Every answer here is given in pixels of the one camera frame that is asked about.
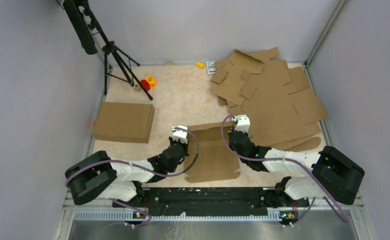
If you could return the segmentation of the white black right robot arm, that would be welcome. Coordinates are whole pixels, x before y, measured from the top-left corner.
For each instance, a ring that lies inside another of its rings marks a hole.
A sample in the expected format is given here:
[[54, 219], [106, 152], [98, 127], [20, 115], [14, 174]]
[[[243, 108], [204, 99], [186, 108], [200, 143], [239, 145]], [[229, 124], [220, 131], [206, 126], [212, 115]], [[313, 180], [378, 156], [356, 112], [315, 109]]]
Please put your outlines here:
[[228, 132], [228, 146], [256, 172], [289, 174], [275, 186], [282, 206], [313, 197], [352, 205], [365, 176], [362, 167], [333, 146], [318, 152], [283, 151], [255, 145], [247, 133], [235, 130]]

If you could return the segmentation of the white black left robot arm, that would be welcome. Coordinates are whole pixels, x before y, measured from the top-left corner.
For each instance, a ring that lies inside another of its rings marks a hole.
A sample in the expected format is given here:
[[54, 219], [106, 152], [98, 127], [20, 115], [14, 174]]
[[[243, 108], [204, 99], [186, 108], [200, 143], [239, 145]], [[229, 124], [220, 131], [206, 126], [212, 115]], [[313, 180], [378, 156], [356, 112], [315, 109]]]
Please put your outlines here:
[[75, 205], [95, 199], [114, 199], [137, 207], [143, 202], [143, 183], [156, 183], [175, 172], [188, 153], [188, 140], [170, 137], [162, 153], [140, 161], [112, 159], [104, 150], [97, 151], [64, 173]]

